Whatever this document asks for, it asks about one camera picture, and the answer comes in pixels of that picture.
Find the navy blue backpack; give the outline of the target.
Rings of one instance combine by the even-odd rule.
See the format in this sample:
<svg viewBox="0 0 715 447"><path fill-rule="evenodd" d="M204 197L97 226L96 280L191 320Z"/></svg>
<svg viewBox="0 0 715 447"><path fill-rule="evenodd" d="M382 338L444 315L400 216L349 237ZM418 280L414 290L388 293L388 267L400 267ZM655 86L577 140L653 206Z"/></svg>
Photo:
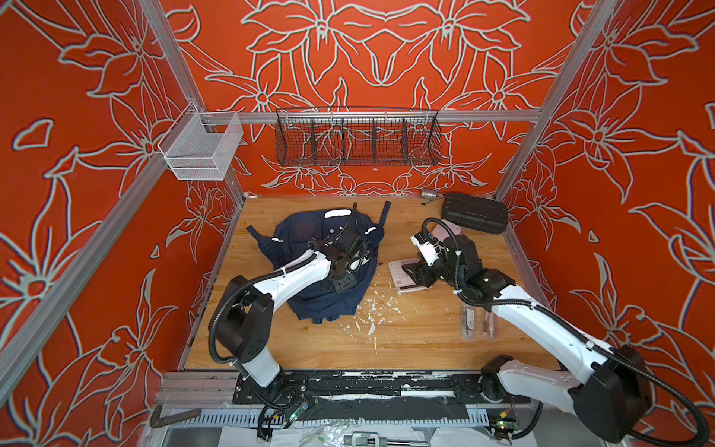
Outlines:
<svg viewBox="0 0 715 447"><path fill-rule="evenodd" d="M270 237L249 226L275 269L251 288L314 324L355 314L377 269L390 207L387 201L377 222L355 206L297 212Z"/></svg>

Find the white pink calculator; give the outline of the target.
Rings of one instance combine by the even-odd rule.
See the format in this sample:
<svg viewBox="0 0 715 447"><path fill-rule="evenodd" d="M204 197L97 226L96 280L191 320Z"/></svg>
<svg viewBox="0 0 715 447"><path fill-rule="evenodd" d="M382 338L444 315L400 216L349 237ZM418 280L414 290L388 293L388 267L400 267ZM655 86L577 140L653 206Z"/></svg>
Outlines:
<svg viewBox="0 0 715 447"><path fill-rule="evenodd" d="M392 283L398 294L411 294L412 292L422 292L428 289L428 287L417 285L403 269L404 266L416 264L418 261L418 258L408 258L392 261L388 264Z"/></svg>

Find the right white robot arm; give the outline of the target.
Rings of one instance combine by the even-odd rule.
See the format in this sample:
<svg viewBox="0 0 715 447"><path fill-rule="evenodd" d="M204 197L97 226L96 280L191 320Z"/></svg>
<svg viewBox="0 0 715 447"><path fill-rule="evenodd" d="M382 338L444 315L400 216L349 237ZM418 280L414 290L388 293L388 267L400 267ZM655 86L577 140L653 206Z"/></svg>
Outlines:
<svg viewBox="0 0 715 447"><path fill-rule="evenodd" d="M508 355L482 368L480 392L489 402L523 396L575 415L591 433L607 443L630 436L656 446L670 440L654 438L635 427L653 406L657 387L681 402L694 417L696 432L680 443L703 446L709 423L683 393L647 372L642 355L630 346L615 348L581 331L532 298L514 279L482 265L476 246L464 235L438 240L428 231L411 237L418 260L404 271L418 286L442 280L471 307L481 307L519 328L562 365L553 371L529 366Z"/></svg>

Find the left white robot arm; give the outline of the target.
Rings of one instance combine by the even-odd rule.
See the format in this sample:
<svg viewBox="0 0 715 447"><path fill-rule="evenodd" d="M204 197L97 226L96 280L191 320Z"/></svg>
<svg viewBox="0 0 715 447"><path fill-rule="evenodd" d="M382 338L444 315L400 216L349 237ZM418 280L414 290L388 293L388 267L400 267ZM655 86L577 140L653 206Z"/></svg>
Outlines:
<svg viewBox="0 0 715 447"><path fill-rule="evenodd" d="M237 277L217 305L208 331L208 350L217 364L231 364L261 389L272 387L281 367L268 348L274 314L299 292L325 279L337 292L374 255L356 231L344 229L326 240L311 240L297 259L254 279Z"/></svg>

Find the black hard plastic case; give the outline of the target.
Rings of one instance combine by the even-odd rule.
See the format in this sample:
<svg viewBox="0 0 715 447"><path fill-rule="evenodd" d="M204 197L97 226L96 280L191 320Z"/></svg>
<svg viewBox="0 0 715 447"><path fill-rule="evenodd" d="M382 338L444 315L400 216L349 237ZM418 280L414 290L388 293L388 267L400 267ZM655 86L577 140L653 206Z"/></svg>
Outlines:
<svg viewBox="0 0 715 447"><path fill-rule="evenodd" d="M501 235L508 227L508 208L500 201L463 193L448 193L441 218L463 228Z"/></svg>

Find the pink pencil case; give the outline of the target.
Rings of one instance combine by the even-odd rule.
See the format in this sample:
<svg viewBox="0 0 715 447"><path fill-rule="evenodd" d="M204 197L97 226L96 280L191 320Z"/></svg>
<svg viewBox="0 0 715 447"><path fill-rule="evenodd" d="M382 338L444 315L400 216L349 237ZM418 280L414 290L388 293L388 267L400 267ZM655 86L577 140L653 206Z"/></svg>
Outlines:
<svg viewBox="0 0 715 447"><path fill-rule="evenodd" d="M456 225L455 223L452 223L448 220L443 220L443 223L450 228L450 231L452 231L456 236L460 235L462 233L462 228L459 225ZM441 240L444 240L445 238L448 238L449 233L445 230L441 230L442 235L441 235Z"/></svg>

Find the rusty metal bracket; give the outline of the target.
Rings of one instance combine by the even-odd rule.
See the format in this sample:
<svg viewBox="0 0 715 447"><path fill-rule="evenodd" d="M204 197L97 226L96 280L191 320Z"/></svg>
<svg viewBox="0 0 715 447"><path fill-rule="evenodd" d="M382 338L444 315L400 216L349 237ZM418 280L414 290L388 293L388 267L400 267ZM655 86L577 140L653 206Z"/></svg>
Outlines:
<svg viewBox="0 0 715 447"><path fill-rule="evenodd" d="M163 406L157 405L152 415L149 418L149 428L164 428L174 424L183 423L202 415L201 409L192 409L182 413L173 413L172 415L163 415Z"/></svg>

